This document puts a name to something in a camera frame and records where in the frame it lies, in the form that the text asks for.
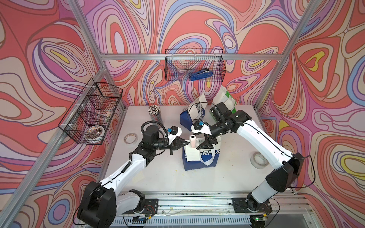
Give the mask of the dark blue paper bag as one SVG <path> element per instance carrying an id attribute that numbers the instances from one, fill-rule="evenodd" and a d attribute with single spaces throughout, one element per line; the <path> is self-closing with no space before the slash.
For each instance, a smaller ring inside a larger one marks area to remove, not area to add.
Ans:
<path id="1" fill-rule="evenodd" d="M 200 161 L 187 162 L 185 158 L 184 148 L 182 150 L 182 163 L 185 171 L 215 167 L 220 156 L 221 140 L 217 145 L 214 146 L 213 149 L 199 150 L 201 156 Z"/>

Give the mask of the blue white paper bag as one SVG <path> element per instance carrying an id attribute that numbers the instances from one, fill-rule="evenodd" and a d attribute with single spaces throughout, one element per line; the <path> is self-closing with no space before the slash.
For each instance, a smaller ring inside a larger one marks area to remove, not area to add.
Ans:
<path id="1" fill-rule="evenodd" d="M 191 131 L 192 125 L 204 118 L 207 104 L 205 93 L 203 93 L 181 112 L 180 124 Z"/>

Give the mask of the green white paper bag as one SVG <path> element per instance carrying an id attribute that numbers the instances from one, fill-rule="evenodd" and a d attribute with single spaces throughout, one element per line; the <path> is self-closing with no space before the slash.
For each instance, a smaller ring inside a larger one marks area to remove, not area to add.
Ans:
<path id="1" fill-rule="evenodd" d="M 218 93 L 213 98 L 212 105 L 217 105 L 220 102 L 223 102 L 232 113 L 236 112 L 237 102 L 224 86 L 220 87 Z"/>

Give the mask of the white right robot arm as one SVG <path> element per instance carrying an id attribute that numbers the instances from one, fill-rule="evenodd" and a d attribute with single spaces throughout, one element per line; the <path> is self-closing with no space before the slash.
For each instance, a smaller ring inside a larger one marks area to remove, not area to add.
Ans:
<path id="1" fill-rule="evenodd" d="M 304 156 L 279 145 L 270 138 L 243 110 L 233 113 L 220 102 L 211 107 L 216 123 L 206 124 L 195 121 L 191 127 L 194 134 L 203 134 L 205 140 L 198 146 L 199 149 L 212 149 L 217 144 L 217 137 L 227 133 L 236 133 L 251 143 L 273 168 L 265 180 L 249 193 L 246 198 L 246 207 L 251 212 L 259 211 L 260 207 L 269 198 L 279 192 L 284 192 L 299 177 Z"/>

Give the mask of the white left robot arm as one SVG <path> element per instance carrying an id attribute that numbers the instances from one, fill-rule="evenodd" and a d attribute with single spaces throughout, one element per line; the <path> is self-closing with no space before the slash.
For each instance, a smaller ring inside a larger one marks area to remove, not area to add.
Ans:
<path id="1" fill-rule="evenodd" d="M 177 126 L 163 128 L 146 122 L 141 127 L 142 140 L 132 152 L 128 161 L 110 176 L 100 182 L 90 182 L 84 191 L 81 203 L 75 211 L 75 217 L 92 228 L 108 228 L 116 216 L 128 211 L 143 211 L 145 195 L 130 190 L 120 195 L 123 188 L 156 157 L 158 150 L 170 153 L 186 146 L 182 139 L 182 129 Z"/>

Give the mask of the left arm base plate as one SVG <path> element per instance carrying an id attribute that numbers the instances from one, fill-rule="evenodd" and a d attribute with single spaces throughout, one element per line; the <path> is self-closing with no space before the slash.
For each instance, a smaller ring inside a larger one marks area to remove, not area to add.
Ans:
<path id="1" fill-rule="evenodd" d="M 124 215 L 139 215 L 139 214 L 157 214 L 158 213 L 159 199 L 146 199 L 144 202 L 143 210 L 136 211 L 130 210 L 124 213 Z"/>

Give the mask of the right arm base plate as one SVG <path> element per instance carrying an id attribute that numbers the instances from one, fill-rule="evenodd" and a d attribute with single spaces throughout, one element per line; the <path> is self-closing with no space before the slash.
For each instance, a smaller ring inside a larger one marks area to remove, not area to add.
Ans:
<path id="1" fill-rule="evenodd" d="M 247 198 L 232 198 L 232 202 L 228 203 L 233 206 L 235 213 L 261 213 L 271 214 L 273 212 L 269 200 L 264 203 L 256 203 L 253 199 Z"/>

